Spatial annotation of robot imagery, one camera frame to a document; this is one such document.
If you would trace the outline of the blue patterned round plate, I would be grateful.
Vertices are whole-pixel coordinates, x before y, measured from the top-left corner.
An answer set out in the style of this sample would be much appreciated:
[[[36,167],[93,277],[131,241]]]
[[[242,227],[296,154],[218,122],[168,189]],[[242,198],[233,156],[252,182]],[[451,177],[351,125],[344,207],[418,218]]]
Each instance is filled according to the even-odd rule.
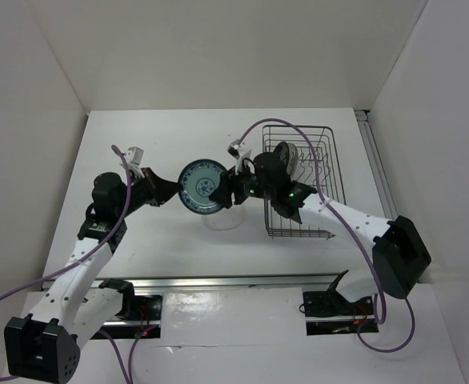
[[[182,204],[191,212],[199,215],[218,213],[222,207],[210,200],[218,188],[221,174],[226,168],[211,159],[199,159],[185,166],[178,177],[181,190],[178,196]]]

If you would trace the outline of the smoky glass square plate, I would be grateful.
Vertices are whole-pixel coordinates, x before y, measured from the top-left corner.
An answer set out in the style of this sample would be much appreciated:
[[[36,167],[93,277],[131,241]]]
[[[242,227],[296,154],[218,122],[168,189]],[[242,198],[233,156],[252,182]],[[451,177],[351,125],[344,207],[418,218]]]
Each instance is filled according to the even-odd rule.
[[[299,152],[296,146],[292,143],[288,143],[288,163],[287,163],[287,173],[292,178],[295,174],[295,170],[299,160]]]

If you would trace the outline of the black round plate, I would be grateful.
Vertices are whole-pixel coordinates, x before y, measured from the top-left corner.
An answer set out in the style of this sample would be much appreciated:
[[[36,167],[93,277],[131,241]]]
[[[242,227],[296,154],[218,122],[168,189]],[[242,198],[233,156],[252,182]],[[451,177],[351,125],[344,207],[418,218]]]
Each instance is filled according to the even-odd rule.
[[[273,150],[273,153],[286,166],[291,163],[293,151],[287,142],[280,142]]]

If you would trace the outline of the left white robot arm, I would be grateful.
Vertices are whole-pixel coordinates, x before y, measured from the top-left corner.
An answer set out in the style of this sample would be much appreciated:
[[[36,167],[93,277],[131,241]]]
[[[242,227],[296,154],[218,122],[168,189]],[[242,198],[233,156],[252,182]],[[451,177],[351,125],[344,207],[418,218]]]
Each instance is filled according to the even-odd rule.
[[[132,283],[114,278],[92,285],[112,259],[127,227],[125,218],[145,206],[161,206],[182,187],[142,169],[135,180],[113,172],[94,180],[78,240],[65,266],[42,299],[23,318],[4,329],[8,371],[20,378],[67,383],[77,370],[82,348],[116,317],[143,318],[143,299]]]

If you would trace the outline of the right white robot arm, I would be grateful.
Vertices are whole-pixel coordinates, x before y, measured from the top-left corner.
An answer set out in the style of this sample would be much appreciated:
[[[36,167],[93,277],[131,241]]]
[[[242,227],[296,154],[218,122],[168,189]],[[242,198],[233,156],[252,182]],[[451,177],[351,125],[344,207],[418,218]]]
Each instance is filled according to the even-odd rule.
[[[210,195],[223,209],[248,198],[267,200],[280,216],[317,226],[359,248],[367,268],[342,272],[327,295],[329,307],[337,314],[375,294],[407,299],[431,264],[431,256],[409,218],[380,218],[328,198],[292,179],[276,154],[266,152],[222,172]]]

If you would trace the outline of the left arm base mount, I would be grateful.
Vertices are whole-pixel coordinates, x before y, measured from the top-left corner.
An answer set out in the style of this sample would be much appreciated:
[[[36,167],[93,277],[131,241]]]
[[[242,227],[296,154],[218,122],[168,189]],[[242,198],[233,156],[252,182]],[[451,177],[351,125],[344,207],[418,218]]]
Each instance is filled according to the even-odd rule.
[[[102,325],[113,339],[156,339],[161,337],[162,295],[135,295]]]

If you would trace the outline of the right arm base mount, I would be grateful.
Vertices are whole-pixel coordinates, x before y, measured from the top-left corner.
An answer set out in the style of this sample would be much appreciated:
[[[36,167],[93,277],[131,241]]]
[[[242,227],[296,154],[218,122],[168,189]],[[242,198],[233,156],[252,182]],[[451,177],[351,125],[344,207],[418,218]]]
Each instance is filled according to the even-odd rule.
[[[348,302],[332,288],[306,290],[298,310],[305,318],[307,336],[379,332],[370,296]]]

